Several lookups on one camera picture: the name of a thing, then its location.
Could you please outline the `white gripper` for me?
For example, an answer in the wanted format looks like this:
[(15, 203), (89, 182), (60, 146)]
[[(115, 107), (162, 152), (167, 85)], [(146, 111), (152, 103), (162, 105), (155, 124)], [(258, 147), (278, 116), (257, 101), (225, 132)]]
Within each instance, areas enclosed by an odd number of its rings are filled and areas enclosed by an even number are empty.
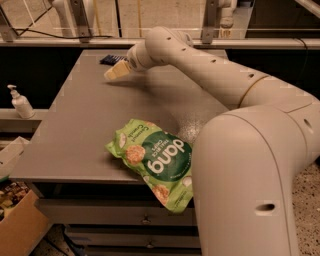
[(146, 71), (156, 65), (150, 57), (144, 42), (140, 42), (131, 47), (127, 53), (127, 60), (119, 60), (112, 65), (105, 73), (107, 80), (115, 80), (131, 73), (131, 69), (136, 72)]

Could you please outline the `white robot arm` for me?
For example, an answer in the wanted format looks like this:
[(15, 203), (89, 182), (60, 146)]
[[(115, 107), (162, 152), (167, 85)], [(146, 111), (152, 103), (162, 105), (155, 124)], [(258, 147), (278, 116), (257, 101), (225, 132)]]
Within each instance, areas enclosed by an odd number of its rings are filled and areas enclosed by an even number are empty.
[(192, 185), (203, 256), (299, 256), (295, 176), (320, 155), (320, 102), (155, 27), (105, 76), (172, 65), (227, 107), (197, 136)]

